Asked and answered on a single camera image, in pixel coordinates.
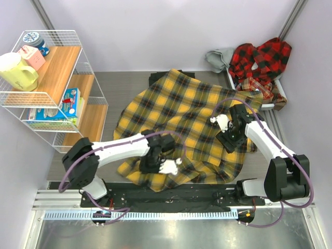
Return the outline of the yellow plaid long sleeve shirt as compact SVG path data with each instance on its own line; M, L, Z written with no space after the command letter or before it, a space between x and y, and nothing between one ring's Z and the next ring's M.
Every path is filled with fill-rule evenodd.
M228 154L216 139L218 126L210 122L212 115L227 114L229 108L245 101L249 113L261 109L256 94L241 95L238 91L211 85L170 70L147 90L138 94L122 111L114 139L122 139L144 130L172 131L181 135L170 158L185 158L177 175L143 174L138 158L125 160L118 173L131 182L147 186L155 192L184 183L226 184L240 173L245 155L256 151L252 141L245 142Z

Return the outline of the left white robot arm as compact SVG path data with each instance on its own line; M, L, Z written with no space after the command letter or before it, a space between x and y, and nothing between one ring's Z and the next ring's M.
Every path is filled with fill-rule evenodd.
M170 134L144 130L136 135L108 142L92 142L81 138L63 156L65 178L69 186L83 189L100 207L110 202L110 193L97 170L111 162L138 157L139 172L176 175L181 158L167 159L163 153L175 149L175 139Z

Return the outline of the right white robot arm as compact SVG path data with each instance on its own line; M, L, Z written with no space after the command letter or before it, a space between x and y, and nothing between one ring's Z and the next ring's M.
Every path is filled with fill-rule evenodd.
M252 141L268 163L265 178L237 182L234 198L238 204L248 204L253 197L285 202L309 196L309 159L283 145L257 113L250 114L244 104L236 104L230 108L229 116L219 114L210 122L219 127L216 138L228 154Z

